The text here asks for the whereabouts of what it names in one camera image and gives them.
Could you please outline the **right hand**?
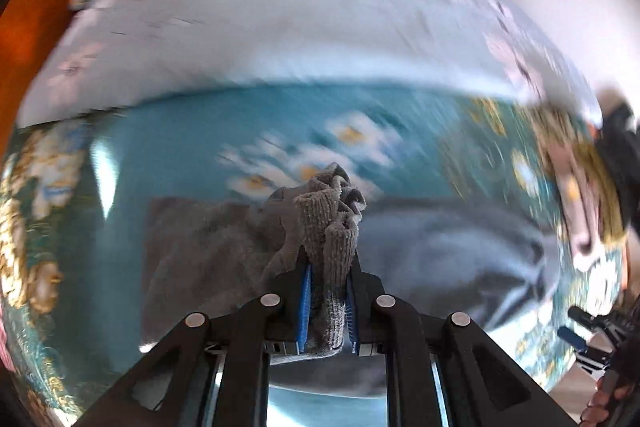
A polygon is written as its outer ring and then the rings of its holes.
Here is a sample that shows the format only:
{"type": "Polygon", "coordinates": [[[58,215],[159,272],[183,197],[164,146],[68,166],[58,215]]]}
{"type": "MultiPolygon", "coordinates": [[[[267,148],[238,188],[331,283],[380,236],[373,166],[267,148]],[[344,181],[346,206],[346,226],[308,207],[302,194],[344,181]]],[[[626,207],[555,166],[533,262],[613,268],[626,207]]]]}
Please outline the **right hand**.
{"type": "Polygon", "coordinates": [[[597,382],[597,390],[589,400],[585,410],[580,415],[580,427],[597,427],[601,426],[607,419],[608,403],[611,401],[612,395],[603,390],[603,379],[597,382]]]}

